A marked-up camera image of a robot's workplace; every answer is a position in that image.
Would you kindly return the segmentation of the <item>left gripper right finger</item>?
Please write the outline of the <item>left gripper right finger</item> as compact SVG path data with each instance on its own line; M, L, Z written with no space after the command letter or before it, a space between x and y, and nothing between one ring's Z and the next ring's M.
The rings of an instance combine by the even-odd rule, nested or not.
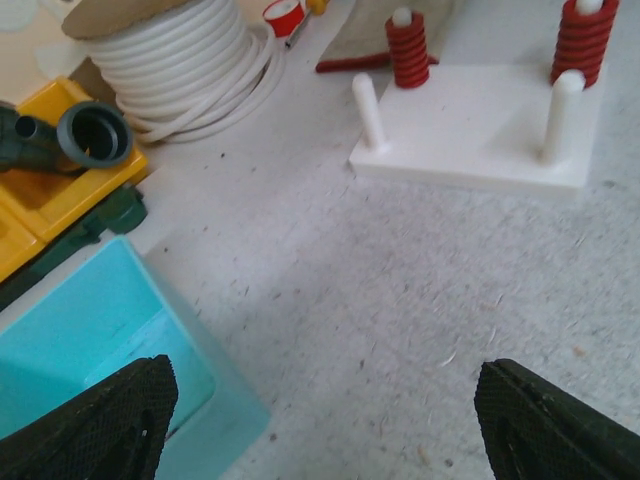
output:
M474 406L497 479L637 479L639 436L511 359L482 364Z

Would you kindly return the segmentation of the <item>white peg base plate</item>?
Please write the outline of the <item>white peg base plate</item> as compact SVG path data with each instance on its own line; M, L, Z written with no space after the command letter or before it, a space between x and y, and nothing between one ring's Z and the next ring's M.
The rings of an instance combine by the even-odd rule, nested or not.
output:
M354 171L544 198L587 184L607 84L605 60L585 89L579 70L553 85L563 1L477 1L453 28L441 61L413 89L352 89L364 125Z

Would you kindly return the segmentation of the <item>blue plastic tray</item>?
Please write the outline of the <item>blue plastic tray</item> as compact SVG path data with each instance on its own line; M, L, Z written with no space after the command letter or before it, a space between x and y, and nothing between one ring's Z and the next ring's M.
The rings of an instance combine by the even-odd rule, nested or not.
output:
M160 354L178 399L157 475L217 479L262 434L268 411L194 309L121 237L2 332L1 432Z

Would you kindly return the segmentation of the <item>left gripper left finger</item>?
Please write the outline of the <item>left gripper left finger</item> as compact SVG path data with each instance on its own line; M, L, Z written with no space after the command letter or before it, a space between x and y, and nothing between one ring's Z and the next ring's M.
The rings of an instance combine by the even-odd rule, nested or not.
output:
M140 358L1 440L3 479L153 479L178 400L166 355Z

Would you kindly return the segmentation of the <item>red spring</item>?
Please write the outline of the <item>red spring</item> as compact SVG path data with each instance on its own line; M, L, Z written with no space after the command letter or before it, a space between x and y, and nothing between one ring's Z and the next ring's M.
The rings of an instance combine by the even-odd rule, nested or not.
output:
M424 17L408 7L397 8L385 23L394 81L413 89L429 79L429 54Z
M604 0L598 12L584 15L577 10L576 0L564 3L549 76L551 85L568 70L582 72L585 89L597 83L619 4L618 0Z

